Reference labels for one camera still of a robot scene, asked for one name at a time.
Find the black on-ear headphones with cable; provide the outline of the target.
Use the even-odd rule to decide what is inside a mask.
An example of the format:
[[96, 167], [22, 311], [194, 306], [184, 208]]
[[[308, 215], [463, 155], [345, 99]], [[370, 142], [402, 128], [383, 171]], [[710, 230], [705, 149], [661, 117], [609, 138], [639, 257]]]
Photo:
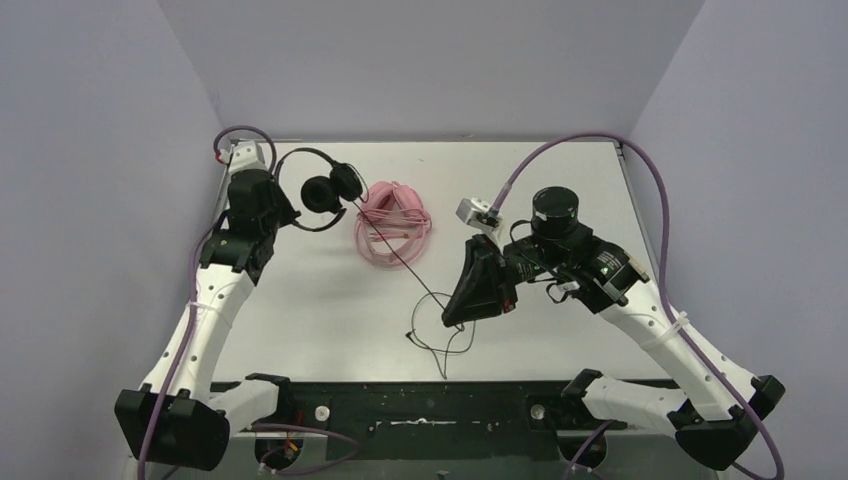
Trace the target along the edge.
[[[316, 227], [304, 226], [299, 222], [296, 222], [294, 226], [310, 233], [326, 231], [342, 220], [347, 212], [347, 205], [351, 205], [356, 209], [357, 216], [357, 213], [361, 211], [359, 205], [366, 201], [368, 190], [374, 183], [371, 185], [366, 184], [356, 167], [349, 163], [341, 162], [328, 153], [314, 147], [294, 148], [276, 159], [272, 167], [272, 174], [277, 178], [277, 181], [282, 177], [282, 171], [286, 161], [289, 157], [297, 154], [313, 155], [329, 165], [330, 170], [328, 174], [313, 176], [304, 181], [300, 188], [300, 200], [303, 206], [310, 212], [315, 214], [329, 213], [332, 215], [332, 219]], [[424, 341], [419, 336], [416, 328], [416, 319], [422, 304], [426, 300], [431, 300], [436, 306], [444, 308], [450, 299], [450, 295], [431, 289], [412, 268], [412, 262], [404, 263], [402, 268], [408, 271], [423, 287], [425, 294], [412, 307], [409, 318], [409, 330], [405, 333], [405, 337], [414, 347], [430, 353], [434, 359], [439, 376], [441, 379], [447, 380], [449, 378], [449, 359], [454, 356], [463, 355], [471, 349], [475, 340], [476, 324], [472, 323], [470, 327], [466, 327], [463, 324], [455, 326], [453, 333], [449, 336], [445, 346], [442, 348], [435, 348]]]

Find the pink over-ear headphones with cable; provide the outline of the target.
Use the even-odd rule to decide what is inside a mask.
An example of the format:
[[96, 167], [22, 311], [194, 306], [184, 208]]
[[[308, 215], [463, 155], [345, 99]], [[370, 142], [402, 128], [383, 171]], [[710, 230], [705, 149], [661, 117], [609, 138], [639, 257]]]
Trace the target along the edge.
[[360, 256], [377, 267], [401, 268], [425, 250], [432, 217], [410, 186], [378, 181], [359, 205], [354, 240]]

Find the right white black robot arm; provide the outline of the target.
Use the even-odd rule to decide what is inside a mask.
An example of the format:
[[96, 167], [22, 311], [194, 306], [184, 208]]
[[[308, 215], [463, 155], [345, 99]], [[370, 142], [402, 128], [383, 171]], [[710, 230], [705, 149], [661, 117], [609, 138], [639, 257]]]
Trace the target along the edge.
[[683, 312], [665, 307], [659, 286], [620, 246], [578, 220], [579, 200], [560, 186], [532, 200], [528, 236], [498, 246], [478, 233], [465, 244], [457, 286], [442, 313], [448, 327], [513, 311], [517, 288], [549, 274], [565, 298], [624, 332], [673, 380], [670, 388], [581, 371], [562, 392], [571, 424], [618, 421], [673, 438], [713, 470], [731, 467], [757, 424], [784, 395], [773, 376], [756, 376], [723, 355]]

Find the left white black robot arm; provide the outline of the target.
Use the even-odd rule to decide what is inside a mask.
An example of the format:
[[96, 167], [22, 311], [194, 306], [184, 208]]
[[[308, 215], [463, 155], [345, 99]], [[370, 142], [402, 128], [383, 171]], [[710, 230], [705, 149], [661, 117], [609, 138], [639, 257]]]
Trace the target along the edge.
[[250, 374], [215, 394], [213, 374], [237, 315], [274, 253], [278, 230], [298, 216], [264, 167], [228, 176], [227, 206], [191, 255], [189, 298], [163, 353], [140, 386], [122, 390], [114, 412], [137, 461], [211, 471], [234, 434], [295, 416], [288, 378]]

